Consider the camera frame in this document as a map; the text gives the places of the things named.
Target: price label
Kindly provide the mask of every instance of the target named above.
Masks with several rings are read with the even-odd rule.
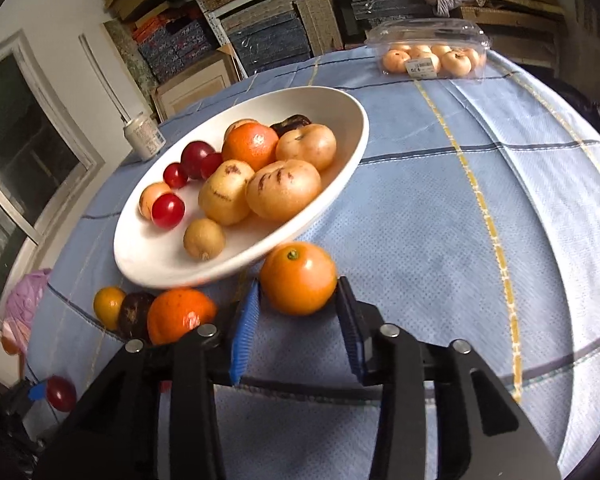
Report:
[[[404,67],[414,79],[435,79],[438,77],[430,57],[418,57],[404,62]]]

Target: table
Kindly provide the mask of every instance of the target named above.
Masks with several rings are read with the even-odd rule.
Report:
[[[252,76],[161,130],[170,146],[236,103],[301,85],[350,92],[370,121],[359,168],[302,238],[333,254],[357,297],[388,322],[435,344],[469,340],[566,476],[600,434],[600,136],[497,54],[479,85],[411,82],[380,75],[366,48]],[[92,301],[106,285],[138,290],[116,268],[112,240],[150,164],[126,160],[72,233],[34,321],[28,376],[61,374],[80,395],[120,347]],[[233,276],[204,291],[222,305],[237,288]],[[232,480],[368,476],[379,392],[350,373],[329,308],[307,319],[264,308],[243,384],[219,387],[217,404]],[[431,398],[428,478],[433,409]],[[60,420],[39,402],[27,425],[36,434]],[[161,421],[159,471],[168,478]]]

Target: window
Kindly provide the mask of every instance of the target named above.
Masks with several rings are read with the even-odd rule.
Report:
[[[1,43],[0,307],[69,199],[102,162],[80,136],[24,35]]]

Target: potato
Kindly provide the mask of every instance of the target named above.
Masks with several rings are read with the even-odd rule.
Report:
[[[233,225],[250,213],[245,188],[253,170],[241,160],[228,160],[205,182],[198,194],[198,205],[205,215],[220,225]]]
[[[304,160],[279,160],[257,172],[247,185],[247,203],[266,220],[286,222],[322,190],[320,173]]]
[[[278,141],[276,159],[295,158],[322,171],[329,167],[336,155],[336,137],[322,124],[308,124],[287,132]]]

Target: dark purple fruit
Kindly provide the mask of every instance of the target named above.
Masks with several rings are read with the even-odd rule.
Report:
[[[125,339],[149,341],[146,315],[155,296],[148,292],[130,292],[122,300],[118,314],[118,331]]]
[[[290,132],[291,130],[297,130],[298,128],[307,126],[308,124],[311,124],[311,121],[308,119],[308,117],[298,114],[287,117],[281,123],[272,124],[271,129],[274,130],[279,137],[282,137],[287,132]]]

